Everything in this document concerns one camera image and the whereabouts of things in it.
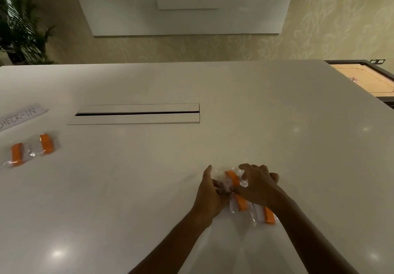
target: paper sign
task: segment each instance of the paper sign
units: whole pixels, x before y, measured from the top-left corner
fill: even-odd
[[[0,117],[0,132],[29,119],[35,118],[36,116],[39,116],[45,112],[47,111],[44,108],[38,104],[35,104],[21,111]]]

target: right hand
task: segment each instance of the right hand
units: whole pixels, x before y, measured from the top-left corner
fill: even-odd
[[[277,185],[279,175],[269,172],[265,165],[241,164],[239,169],[244,170],[242,178],[247,179],[248,186],[233,186],[231,191],[239,194],[249,202],[257,203],[272,210],[279,197],[286,193]]]

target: white wall panel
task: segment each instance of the white wall panel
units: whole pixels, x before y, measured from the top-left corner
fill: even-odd
[[[280,33],[290,0],[222,0],[219,9],[160,10],[156,0],[79,0],[95,36]]]

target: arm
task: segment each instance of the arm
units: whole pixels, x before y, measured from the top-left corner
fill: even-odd
[[[279,175],[267,166],[241,164],[248,187],[233,188],[246,200],[268,207],[281,221],[309,274],[357,274],[305,216],[297,204],[277,185]]]
[[[178,273],[201,233],[229,199],[228,194],[218,194],[222,185],[211,179],[211,170],[212,166],[208,166],[204,171],[191,211],[129,274]]]

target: potted plant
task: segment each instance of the potted plant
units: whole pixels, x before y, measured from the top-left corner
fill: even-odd
[[[54,26],[38,27],[33,0],[0,0],[0,52],[13,64],[53,64],[46,44]]]

